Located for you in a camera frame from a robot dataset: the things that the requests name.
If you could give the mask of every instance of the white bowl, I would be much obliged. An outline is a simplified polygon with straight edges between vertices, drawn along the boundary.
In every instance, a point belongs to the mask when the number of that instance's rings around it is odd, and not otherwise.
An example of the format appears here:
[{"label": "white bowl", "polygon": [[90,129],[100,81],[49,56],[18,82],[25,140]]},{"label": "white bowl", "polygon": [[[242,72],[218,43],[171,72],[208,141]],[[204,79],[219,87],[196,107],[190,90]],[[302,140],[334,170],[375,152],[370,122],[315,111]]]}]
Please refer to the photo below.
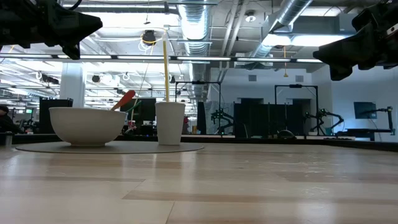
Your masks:
[{"label": "white bowl", "polygon": [[51,125],[72,146],[104,146],[120,133],[126,113],[89,108],[50,108]]}]

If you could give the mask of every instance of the light wood surface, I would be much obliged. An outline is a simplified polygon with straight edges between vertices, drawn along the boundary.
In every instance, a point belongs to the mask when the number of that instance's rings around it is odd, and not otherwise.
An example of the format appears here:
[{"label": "light wood surface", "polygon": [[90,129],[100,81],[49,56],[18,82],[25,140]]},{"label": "light wood surface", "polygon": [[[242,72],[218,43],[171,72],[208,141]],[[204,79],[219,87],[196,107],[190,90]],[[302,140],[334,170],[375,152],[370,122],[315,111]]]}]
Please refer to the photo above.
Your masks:
[{"label": "light wood surface", "polygon": [[398,223],[398,154],[206,144],[170,154],[0,149],[0,223]]}]

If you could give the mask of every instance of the gray placemat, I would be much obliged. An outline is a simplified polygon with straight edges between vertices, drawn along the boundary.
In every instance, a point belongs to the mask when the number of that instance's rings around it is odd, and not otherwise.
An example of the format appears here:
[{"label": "gray placemat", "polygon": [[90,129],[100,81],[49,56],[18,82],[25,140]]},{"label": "gray placemat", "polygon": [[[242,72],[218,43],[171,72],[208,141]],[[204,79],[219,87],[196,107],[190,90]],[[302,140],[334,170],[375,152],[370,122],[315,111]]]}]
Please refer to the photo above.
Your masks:
[{"label": "gray placemat", "polygon": [[22,151],[77,154],[143,154],[188,152],[203,148],[203,145],[195,143],[181,143],[179,146],[160,146],[157,142],[143,141],[113,141],[101,147],[71,146],[67,142],[46,142],[16,146],[16,149]]}]

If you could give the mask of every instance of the white cup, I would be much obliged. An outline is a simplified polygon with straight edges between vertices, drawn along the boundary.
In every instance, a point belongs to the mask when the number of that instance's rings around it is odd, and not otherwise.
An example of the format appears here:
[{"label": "white cup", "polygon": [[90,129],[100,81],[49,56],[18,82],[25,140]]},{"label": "white cup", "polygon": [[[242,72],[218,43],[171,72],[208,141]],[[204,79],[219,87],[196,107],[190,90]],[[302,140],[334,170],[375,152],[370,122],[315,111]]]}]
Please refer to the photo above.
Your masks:
[{"label": "white cup", "polygon": [[160,145],[178,146],[181,142],[185,104],[156,103],[157,139]]}]

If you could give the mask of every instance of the computer monitor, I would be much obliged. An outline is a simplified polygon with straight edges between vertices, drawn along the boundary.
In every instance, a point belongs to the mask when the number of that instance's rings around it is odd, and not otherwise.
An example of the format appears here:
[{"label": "computer monitor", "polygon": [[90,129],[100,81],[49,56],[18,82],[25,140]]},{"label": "computer monitor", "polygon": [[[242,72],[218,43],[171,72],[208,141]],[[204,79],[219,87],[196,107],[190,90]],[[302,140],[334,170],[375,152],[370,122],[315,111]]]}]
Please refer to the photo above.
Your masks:
[{"label": "computer monitor", "polygon": [[376,110],[376,103],[354,102],[355,119],[377,119],[377,112],[367,113]]},{"label": "computer monitor", "polygon": [[[141,105],[134,110],[133,120],[135,121],[155,121],[156,117],[156,98],[139,98]],[[134,106],[136,99],[132,99],[130,102],[126,103],[120,107],[120,111],[127,111]],[[131,118],[131,111],[127,117],[128,120]]]}]

